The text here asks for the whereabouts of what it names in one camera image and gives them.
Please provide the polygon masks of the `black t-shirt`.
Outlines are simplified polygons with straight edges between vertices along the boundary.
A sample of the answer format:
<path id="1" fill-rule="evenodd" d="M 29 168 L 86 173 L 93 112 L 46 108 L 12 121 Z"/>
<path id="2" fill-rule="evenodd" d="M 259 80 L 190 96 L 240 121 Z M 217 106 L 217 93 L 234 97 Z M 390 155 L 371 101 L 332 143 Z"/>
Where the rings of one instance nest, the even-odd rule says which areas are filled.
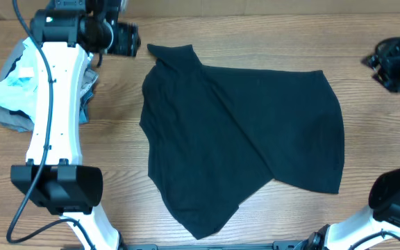
<path id="1" fill-rule="evenodd" d="M 340 102 L 320 70 L 204 65 L 190 45 L 148 45 L 140 127 L 148 175 L 194 238 L 219 232 L 276 180 L 336 194 L 344 168 Z"/>

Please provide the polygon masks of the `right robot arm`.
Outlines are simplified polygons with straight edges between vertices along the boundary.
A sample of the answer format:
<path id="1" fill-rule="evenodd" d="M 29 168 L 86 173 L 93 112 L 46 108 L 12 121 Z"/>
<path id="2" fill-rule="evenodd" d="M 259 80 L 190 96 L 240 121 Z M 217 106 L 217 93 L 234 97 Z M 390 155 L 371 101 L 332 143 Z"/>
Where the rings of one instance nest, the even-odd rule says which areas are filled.
<path id="1" fill-rule="evenodd" d="M 380 41 L 363 64 L 373 79 L 400 94 L 400 37 Z M 369 193 L 369 203 L 343 222 L 325 225 L 287 249 L 369 249 L 385 240 L 400 241 L 400 168 L 380 175 Z"/>

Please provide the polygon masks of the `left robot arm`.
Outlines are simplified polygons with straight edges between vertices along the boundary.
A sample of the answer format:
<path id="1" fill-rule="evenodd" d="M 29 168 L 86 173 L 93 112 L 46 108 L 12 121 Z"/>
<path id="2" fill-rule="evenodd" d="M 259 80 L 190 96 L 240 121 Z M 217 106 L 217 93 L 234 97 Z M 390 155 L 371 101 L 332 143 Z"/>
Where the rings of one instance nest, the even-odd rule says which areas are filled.
<path id="1" fill-rule="evenodd" d="M 103 176 L 83 164 L 79 112 L 88 56 L 133 57 L 138 27 L 121 23 L 126 0 L 52 1 L 23 28 L 37 58 L 34 129 L 24 165 L 10 170 L 12 184 L 34 203 L 68 224 L 83 249 L 125 249 L 121 233 L 101 205 Z"/>

